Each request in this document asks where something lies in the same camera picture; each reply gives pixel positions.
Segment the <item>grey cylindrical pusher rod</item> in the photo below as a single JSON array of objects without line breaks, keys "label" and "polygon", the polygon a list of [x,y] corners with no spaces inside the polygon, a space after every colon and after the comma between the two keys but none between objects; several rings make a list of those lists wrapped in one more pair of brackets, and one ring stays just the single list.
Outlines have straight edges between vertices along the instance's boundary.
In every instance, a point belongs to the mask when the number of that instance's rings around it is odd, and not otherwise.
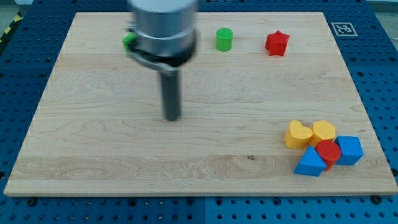
[{"label": "grey cylindrical pusher rod", "polygon": [[170,73],[160,72],[160,87],[164,116],[168,121],[175,121],[181,113],[178,70]]}]

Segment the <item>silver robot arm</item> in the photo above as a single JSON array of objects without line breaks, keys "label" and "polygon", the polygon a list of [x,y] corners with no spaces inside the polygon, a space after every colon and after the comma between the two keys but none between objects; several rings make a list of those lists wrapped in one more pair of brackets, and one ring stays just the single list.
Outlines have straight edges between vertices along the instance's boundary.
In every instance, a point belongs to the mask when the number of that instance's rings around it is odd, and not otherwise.
[{"label": "silver robot arm", "polygon": [[164,116],[169,121],[181,115],[179,66],[195,54],[197,0],[132,0],[133,21],[126,30],[134,34],[127,54],[160,76]]}]

